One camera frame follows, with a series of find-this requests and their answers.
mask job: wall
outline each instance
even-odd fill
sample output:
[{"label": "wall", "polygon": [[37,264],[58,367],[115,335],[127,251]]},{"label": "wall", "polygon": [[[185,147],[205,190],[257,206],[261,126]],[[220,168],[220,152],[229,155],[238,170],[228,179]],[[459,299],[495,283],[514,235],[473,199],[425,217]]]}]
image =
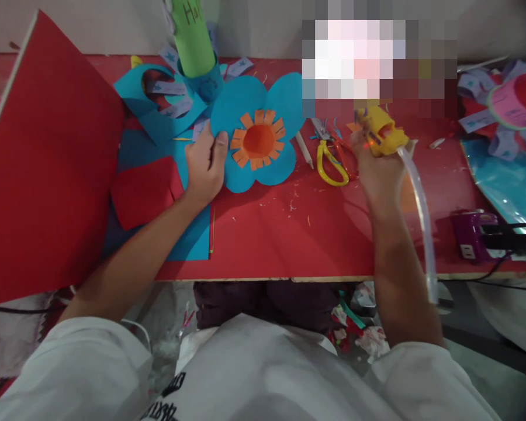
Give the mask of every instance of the wall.
[{"label": "wall", "polygon": [[[431,8],[427,17],[459,17],[454,32],[461,59],[526,56],[526,0],[392,1],[400,13]],[[312,18],[313,2],[205,0],[204,9],[207,20],[219,23],[222,56],[300,58],[301,19]],[[10,41],[21,44],[34,10],[41,8],[83,53],[157,54],[169,42],[160,7],[161,0],[0,0],[0,52],[12,51]]]}]

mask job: pencil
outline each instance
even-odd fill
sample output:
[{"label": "pencil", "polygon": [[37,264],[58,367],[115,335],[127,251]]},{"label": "pencil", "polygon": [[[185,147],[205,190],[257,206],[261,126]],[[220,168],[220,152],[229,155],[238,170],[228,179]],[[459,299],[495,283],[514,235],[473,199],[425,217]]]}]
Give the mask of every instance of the pencil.
[{"label": "pencil", "polygon": [[300,147],[300,150],[302,151],[302,155],[304,155],[304,159],[312,168],[314,169],[314,162],[312,161],[312,157],[310,156],[310,152],[308,151],[308,148],[306,146],[306,142],[304,142],[304,139],[302,139],[302,135],[300,132],[296,133],[296,141],[298,142],[298,146]]}]

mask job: blue paper flower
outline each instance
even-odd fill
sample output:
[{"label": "blue paper flower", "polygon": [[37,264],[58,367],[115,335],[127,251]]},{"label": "blue paper flower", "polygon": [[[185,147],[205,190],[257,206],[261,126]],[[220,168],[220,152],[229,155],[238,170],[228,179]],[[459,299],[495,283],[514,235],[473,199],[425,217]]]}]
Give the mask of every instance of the blue paper flower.
[{"label": "blue paper flower", "polygon": [[210,117],[213,134],[224,131],[230,139],[226,187],[242,193],[255,180],[264,185],[286,180],[296,164],[290,140],[304,121],[299,73],[283,76],[269,92],[252,76],[226,84]]}]

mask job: yellow hot glue gun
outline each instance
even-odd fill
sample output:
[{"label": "yellow hot glue gun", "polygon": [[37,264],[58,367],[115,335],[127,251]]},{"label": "yellow hot glue gun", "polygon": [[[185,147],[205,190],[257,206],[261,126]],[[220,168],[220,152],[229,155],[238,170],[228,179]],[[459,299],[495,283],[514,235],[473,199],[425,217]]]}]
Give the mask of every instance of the yellow hot glue gun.
[{"label": "yellow hot glue gun", "polygon": [[409,142],[402,128],[378,106],[355,111],[355,120],[363,127],[370,150],[375,157],[397,153]]}]

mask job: yellow scissors handle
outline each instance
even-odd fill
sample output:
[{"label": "yellow scissors handle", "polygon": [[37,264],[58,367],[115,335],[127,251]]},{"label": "yellow scissors handle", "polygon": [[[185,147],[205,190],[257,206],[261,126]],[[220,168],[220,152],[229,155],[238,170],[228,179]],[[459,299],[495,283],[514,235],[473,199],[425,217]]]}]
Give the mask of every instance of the yellow scissors handle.
[{"label": "yellow scissors handle", "polygon": [[[323,154],[326,155],[329,162],[335,167],[339,174],[341,174],[341,176],[343,177],[343,181],[339,182],[332,180],[329,177],[329,175],[326,174],[326,172],[323,169]],[[332,185],[333,187],[343,187],[344,185],[347,185],[349,183],[349,176],[347,172],[342,167],[342,165],[339,162],[337,162],[333,155],[331,155],[331,152],[329,152],[326,140],[322,140],[317,148],[317,172],[320,173],[320,176],[326,183]]]}]

